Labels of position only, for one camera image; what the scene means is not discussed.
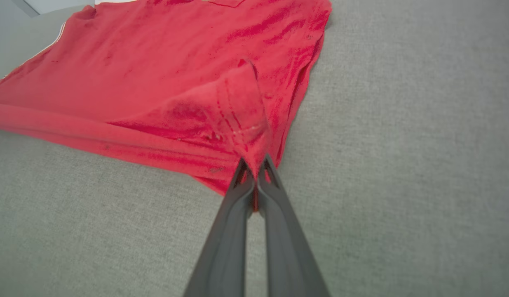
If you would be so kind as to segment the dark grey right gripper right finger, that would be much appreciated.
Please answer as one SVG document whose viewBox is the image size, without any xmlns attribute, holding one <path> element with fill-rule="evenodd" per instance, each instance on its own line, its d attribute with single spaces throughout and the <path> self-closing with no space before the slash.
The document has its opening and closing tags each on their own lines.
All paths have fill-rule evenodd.
<svg viewBox="0 0 509 297">
<path fill-rule="evenodd" d="M 328 297 L 330 293 L 270 155 L 257 178 L 265 219 L 268 295 Z"/>
</svg>

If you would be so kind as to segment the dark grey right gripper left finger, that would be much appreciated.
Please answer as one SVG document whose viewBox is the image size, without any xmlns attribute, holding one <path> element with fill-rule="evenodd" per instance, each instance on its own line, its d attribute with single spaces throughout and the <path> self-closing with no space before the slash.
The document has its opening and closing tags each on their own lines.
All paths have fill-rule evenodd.
<svg viewBox="0 0 509 297">
<path fill-rule="evenodd" d="M 192 271 L 185 297 L 245 295 L 246 227 L 253 211 L 254 186 L 252 171 L 241 158 Z"/>
</svg>

